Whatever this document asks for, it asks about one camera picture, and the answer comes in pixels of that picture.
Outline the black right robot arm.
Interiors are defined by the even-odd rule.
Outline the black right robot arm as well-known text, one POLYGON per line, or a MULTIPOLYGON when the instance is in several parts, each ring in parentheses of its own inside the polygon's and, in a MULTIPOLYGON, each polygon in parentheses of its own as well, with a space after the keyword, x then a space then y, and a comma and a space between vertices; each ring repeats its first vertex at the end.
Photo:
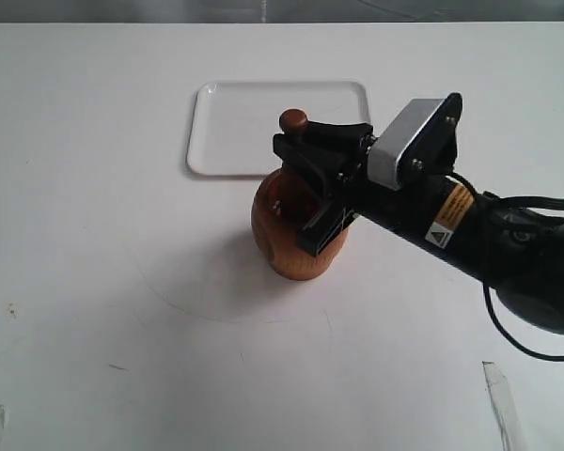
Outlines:
POLYGON ((363 217, 495 291, 520 319, 564 335, 564 199, 478 192, 455 169, 462 96, 414 99, 376 134, 289 109, 274 154, 315 199, 296 244, 312 256, 363 217))

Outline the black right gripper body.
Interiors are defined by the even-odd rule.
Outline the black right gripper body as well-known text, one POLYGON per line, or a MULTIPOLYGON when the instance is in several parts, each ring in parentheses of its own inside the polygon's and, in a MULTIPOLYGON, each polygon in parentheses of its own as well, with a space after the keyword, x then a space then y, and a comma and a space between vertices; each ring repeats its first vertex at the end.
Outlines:
POLYGON ((476 198, 448 175, 456 159, 457 140, 451 134, 432 168, 398 191, 360 172, 322 202, 297 232, 296 244, 317 257, 356 216, 363 216, 447 263, 480 263, 484 223, 476 198))

